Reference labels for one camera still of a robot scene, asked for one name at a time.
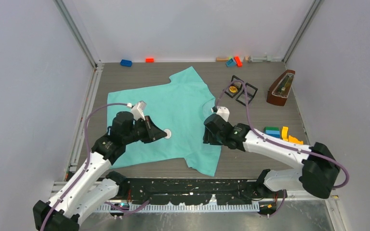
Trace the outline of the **silver round brooch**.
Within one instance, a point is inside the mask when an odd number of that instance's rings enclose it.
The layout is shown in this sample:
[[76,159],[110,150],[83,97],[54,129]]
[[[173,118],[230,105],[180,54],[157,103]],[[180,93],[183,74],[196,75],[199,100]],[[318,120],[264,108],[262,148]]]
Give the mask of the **silver round brooch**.
[[164,129],[163,131],[166,133],[166,136],[164,138],[170,139],[172,136],[172,132],[168,128]]

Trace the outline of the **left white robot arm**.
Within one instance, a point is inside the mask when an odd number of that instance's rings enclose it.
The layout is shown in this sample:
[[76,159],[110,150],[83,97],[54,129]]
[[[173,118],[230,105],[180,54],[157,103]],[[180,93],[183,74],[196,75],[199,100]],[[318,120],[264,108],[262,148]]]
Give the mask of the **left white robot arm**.
[[108,132],[96,140],[84,164],[47,202],[39,200],[33,207],[39,231],[77,231],[99,206],[115,197],[123,199],[129,187],[125,177],[111,172],[99,185],[94,183],[121,157],[126,146],[141,141],[151,143],[169,137],[171,132],[158,128],[149,116],[131,112],[117,113]]

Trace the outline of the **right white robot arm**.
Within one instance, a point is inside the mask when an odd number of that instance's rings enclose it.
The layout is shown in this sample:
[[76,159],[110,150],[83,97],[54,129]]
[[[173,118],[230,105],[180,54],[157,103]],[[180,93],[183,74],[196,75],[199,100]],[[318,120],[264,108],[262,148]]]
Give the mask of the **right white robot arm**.
[[262,171],[255,186],[257,194],[264,198],[281,190],[305,190],[312,196],[327,199],[342,169],[328,147],[319,142],[309,146],[283,141],[246,124],[233,126],[218,114],[210,115],[204,126],[206,144],[261,154],[291,167]]

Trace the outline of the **teal t-shirt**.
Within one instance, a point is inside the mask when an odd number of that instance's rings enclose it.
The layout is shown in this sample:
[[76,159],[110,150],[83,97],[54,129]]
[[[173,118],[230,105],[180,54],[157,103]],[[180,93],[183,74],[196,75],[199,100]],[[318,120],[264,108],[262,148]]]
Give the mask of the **teal t-shirt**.
[[188,167],[213,177],[220,158],[221,147],[203,143],[204,121],[211,115],[215,97],[193,67],[169,77],[164,85],[110,92],[107,96],[107,125],[122,106],[116,103],[144,101],[144,114],[156,126],[168,129],[171,137],[150,144],[135,142],[126,147],[112,168],[128,167],[168,159],[183,158]]

